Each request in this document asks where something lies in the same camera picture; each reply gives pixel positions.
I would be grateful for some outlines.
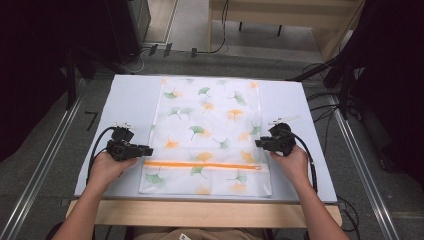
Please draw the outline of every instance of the person's lap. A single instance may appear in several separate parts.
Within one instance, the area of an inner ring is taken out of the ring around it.
[[[137,227],[134,240],[263,240],[264,230],[256,228],[172,228]]]

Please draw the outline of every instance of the white tabletop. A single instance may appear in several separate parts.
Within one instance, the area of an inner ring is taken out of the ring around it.
[[[96,135],[85,162],[81,168],[75,196],[80,196],[85,188],[87,168],[91,149],[100,133],[117,123],[127,123],[135,129],[131,131],[134,137],[133,144],[148,145],[150,128],[156,111],[159,98],[160,84],[163,78],[180,76],[134,76],[116,75],[103,109],[102,117]],[[298,135],[307,144],[315,161],[318,181],[318,195],[323,202],[336,202],[334,186],[328,172],[327,164],[322,153],[315,126],[306,102],[305,93],[300,83],[284,81],[257,80],[260,86],[260,101],[262,108],[261,136],[270,136],[268,129],[273,125],[268,122],[278,118],[297,116],[287,122],[292,132]],[[101,139],[96,151],[103,149],[110,139],[110,133]],[[230,200],[230,201],[255,201],[255,202],[298,202],[298,197],[291,183],[285,177],[280,167],[267,154],[271,169],[271,182],[273,194],[270,197],[238,197],[238,196],[204,196],[204,195],[159,195],[141,194],[138,192],[142,161],[127,169],[117,181],[110,185],[105,193],[107,198],[125,199],[192,199],[192,200]]]

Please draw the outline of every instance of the person's right hand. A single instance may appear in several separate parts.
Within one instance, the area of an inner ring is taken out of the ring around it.
[[[280,165],[284,174],[295,187],[299,184],[310,184],[308,178],[308,155],[299,146],[295,145],[287,157],[280,156],[275,152],[271,152],[270,156]]]

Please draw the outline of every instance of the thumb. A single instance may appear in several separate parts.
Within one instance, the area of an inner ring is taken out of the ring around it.
[[[131,158],[128,160],[125,160],[122,163],[122,166],[124,167],[124,170],[135,165],[138,162],[138,158]]]

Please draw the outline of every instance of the black equipment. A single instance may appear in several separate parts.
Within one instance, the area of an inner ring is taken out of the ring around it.
[[[105,135],[105,133],[109,130],[113,130],[112,139],[108,141],[106,148],[103,150],[106,150],[116,161],[121,162],[130,158],[152,156],[153,149],[149,148],[149,146],[130,144],[134,133],[129,130],[129,127],[108,127],[102,133],[100,133],[96,143],[94,144],[93,150],[91,151],[86,183],[88,183],[88,179],[90,178],[90,172],[94,164],[94,159],[97,157],[97,155],[94,155],[97,149],[97,145],[99,145],[103,135]]]
[[[134,133],[127,128],[118,127],[112,133],[112,139],[108,141],[106,150],[116,161],[124,161],[130,158],[152,156],[153,149],[145,145],[130,144]]]
[[[255,140],[256,146],[271,152],[282,152],[284,156],[288,156],[296,145],[290,126],[279,123],[269,129],[269,132],[272,137],[261,137],[260,140]]]
[[[287,123],[278,123],[269,129],[272,137],[261,137],[260,140],[255,140],[256,146],[261,147],[271,152],[282,152],[284,156],[290,155],[296,140],[302,144],[309,157],[309,166],[311,168],[312,187],[315,192],[318,192],[317,173],[315,171],[315,163],[312,159],[306,143],[296,134],[291,132],[290,126]]]

